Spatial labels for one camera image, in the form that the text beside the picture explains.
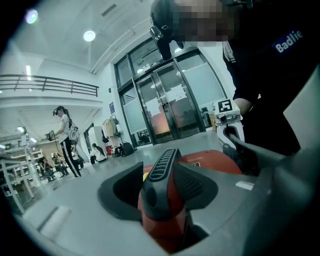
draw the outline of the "woman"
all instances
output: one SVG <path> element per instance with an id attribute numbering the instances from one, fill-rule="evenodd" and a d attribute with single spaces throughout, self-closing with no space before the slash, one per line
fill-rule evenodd
<path id="1" fill-rule="evenodd" d="M 81 173 L 79 171 L 78 165 L 75 163 L 72 152 L 71 152 L 71 141 L 68 136 L 68 131 L 70 127 L 72 126 L 72 120 L 70 118 L 69 112 L 67 109 L 65 109 L 63 106 L 58 106 L 55 109 L 55 114 L 60 117 L 60 129 L 54 133 L 55 136 L 59 135 L 59 143 L 62 147 L 62 152 L 64 159 L 69 166 L 70 170 L 74 174 L 74 176 L 77 178 L 77 174 L 81 177 Z"/>
<path id="2" fill-rule="evenodd" d="M 57 179 L 54 174 L 53 167 L 44 156 L 38 160 L 38 163 L 43 171 L 42 176 L 47 177 L 48 182 L 52 182 Z"/>
<path id="3" fill-rule="evenodd" d="M 83 169 L 84 168 L 84 161 L 83 159 L 78 155 L 77 149 L 76 149 L 76 145 L 72 145 L 71 147 L 72 150 L 72 158 L 75 161 L 75 163 L 77 165 L 80 165 L 80 168 Z"/>
<path id="4" fill-rule="evenodd" d="M 104 150 L 101 147 L 97 146 L 96 143 L 92 144 L 92 151 L 90 153 L 90 157 L 95 157 L 98 163 L 107 160 Z"/>
<path id="5" fill-rule="evenodd" d="M 64 163 L 66 162 L 62 156 L 60 156 L 58 153 L 53 153 L 53 162 L 55 165 L 55 169 L 58 172 L 62 173 L 62 177 L 69 175 L 69 172 L 67 170 L 67 167 L 64 165 Z"/>

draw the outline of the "person sitting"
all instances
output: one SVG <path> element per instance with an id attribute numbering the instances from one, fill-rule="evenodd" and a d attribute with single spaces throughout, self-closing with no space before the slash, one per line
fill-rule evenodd
<path id="1" fill-rule="evenodd" d="M 97 146 L 95 143 L 92 144 L 92 151 L 90 153 L 90 157 L 93 156 L 98 163 L 107 160 L 104 150 L 100 146 Z"/>
<path id="2" fill-rule="evenodd" d="M 51 166 L 51 164 L 45 157 L 40 158 L 38 163 L 43 169 L 43 176 L 47 177 L 48 182 L 52 182 L 57 179 L 54 174 L 53 166 Z"/>
<path id="3" fill-rule="evenodd" d="M 72 158 L 73 158 L 75 164 L 80 165 L 80 169 L 83 169 L 84 168 L 84 160 L 78 155 L 76 145 L 72 145 L 71 150 L 72 150 Z"/>
<path id="4" fill-rule="evenodd" d="M 62 173 L 62 177 L 69 175 L 69 172 L 67 170 L 67 167 L 65 166 L 65 160 L 62 158 L 62 156 L 59 156 L 58 153 L 54 153 L 53 154 L 53 158 L 52 158 L 54 165 L 55 165 L 55 169 L 58 172 Z"/>

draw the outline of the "railing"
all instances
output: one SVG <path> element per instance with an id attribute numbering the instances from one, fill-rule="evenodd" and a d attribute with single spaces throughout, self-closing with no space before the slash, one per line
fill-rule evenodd
<path id="1" fill-rule="evenodd" d="M 86 94 L 98 97 L 99 86 L 48 76 L 25 74 L 0 75 L 0 91 L 33 90 Z"/>

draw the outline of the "ceiling light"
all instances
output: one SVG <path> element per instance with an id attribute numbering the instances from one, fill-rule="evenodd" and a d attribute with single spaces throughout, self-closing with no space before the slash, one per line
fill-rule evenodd
<path id="1" fill-rule="evenodd" d="M 95 38 L 96 38 L 96 33 L 91 30 L 88 30 L 83 34 L 83 39 L 86 40 L 87 42 L 91 42 Z"/>
<path id="2" fill-rule="evenodd" d="M 35 9 L 29 10 L 24 19 L 27 23 L 32 24 L 34 23 L 38 18 L 38 12 Z"/>
<path id="3" fill-rule="evenodd" d="M 25 132 L 25 128 L 23 128 L 22 126 L 19 126 L 17 129 L 18 129 L 20 132 L 22 132 L 22 133 Z"/>
<path id="4" fill-rule="evenodd" d="M 31 67 L 29 66 L 29 65 L 26 65 L 25 66 L 25 71 L 26 71 L 26 75 L 27 75 L 27 79 L 28 79 L 28 81 L 31 81 Z"/>

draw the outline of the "door handle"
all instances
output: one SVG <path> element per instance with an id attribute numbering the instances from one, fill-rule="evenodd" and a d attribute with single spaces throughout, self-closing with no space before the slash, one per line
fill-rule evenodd
<path id="1" fill-rule="evenodd" d="M 163 103 L 163 104 L 162 104 L 162 108 L 163 108 L 163 111 L 164 111 L 164 112 L 168 112 L 168 110 L 167 110 L 167 106 L 166 106 L 166 104 L 165 104 L 165 103 Z"/>

